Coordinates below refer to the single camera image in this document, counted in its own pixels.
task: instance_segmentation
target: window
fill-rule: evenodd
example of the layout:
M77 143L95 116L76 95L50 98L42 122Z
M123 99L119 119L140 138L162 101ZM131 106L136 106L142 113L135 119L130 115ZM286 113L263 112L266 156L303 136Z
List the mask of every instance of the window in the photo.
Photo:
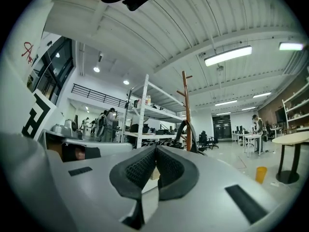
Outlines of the window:
M64 82L73 69L72 40L59 38L36 63L28 88L39 89L53 104L56 104Z

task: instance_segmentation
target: floor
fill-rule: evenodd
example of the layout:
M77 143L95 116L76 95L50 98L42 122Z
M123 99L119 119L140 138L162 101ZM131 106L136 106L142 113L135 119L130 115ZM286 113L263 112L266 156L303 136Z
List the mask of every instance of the floor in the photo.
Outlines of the floor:
M251 179L255 179L256 168L260 166L267 167L267 174L265 176L262 187L279 203L283 202L287 197L296 195L302 188L303 183L309 171L309 145L302 145L300 152L300 159L297 172L300 178L293 184L283 184L276 180L276 173L278 172L281 146L271 141L264 143L264 151L258 156L257 153L251 153L251 157L247 157L244 153L244 148L236 142L220 142L219 149L208 149L205 153L208 157L220 159L238 169L241 173ZM290 170L293 163L294 147L286 146L284 154L284 162L282 170ZM142 205L144 210L144 217L147 221L155 212L158 205L158 189L143 194Z

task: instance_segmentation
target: dark doorway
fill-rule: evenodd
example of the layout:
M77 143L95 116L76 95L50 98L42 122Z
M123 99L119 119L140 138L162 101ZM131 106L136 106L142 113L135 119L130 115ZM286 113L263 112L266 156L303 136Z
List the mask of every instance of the dark doorway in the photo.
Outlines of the dark doorway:
M230 115L212 117L214 136L218 139L232 138Z

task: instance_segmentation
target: wooden coat rack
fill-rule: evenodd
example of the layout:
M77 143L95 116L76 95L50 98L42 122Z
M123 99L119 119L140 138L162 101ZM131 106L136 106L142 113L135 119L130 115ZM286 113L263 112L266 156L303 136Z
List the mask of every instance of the wooden coat rack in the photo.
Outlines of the wooden coat rack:
M187 121L191 122L191 117L190 117L190 103L189 103L189 95L188 95L188 85L187 85L187 79L191 78L192 76L186 76L185 71L183 71L183 86L184 86L184 93L182 93L181 91L177 91L177 93L181 94L182 96L184 96L184 102L185 105L183 105L185 107L185 111L186 111L186 125L187 125L187 138L181 136L183 139L186 140L187 142L187 151L191 150L191 146L192 146L192 135L191 135L191 129L188 126Z

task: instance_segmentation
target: fluorescent light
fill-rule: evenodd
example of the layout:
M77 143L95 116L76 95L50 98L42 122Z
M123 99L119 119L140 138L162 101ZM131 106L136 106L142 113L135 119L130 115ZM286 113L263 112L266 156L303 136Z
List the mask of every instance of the fluorescent light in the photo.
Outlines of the fluorescent light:
M244 109L242 109L242 111L245 111L245 110L250 110L250 109L254 109L254 108L256 108L255 106L254 107L248 107L248 108L244 108Z
M217 54L215 56L212 56L210 58L206 58L205 64L206 66L211 66L213 64L217 64L220 62L224 62L233 58L238 58L245 55L250 55L252 53L252 47L251 46L245 46L241 48L237 48L235 50L230 50L227 52L223 52L220 54Z
M217 114L217 115L224 115L224 114L230 114L231 112L228 112L228 113L222 113L222 114Z
M265 94L260 94L260 95L254 95L253 98L258 98L258 97L262 97L262 96L266 96L266 95L270 95L271 92L269 93L265 93Z
M223 102L223 103L218 103L218 104L215 104L215 106L221 106L221 105L230 104L230 103L235 103L235 102L237 102L237 100L234 100L234 101L227 101L227 102Z
M293 51L301 51L304 48L304 44L301 43L283 43L281 42L279 45L279 50L293 50Z

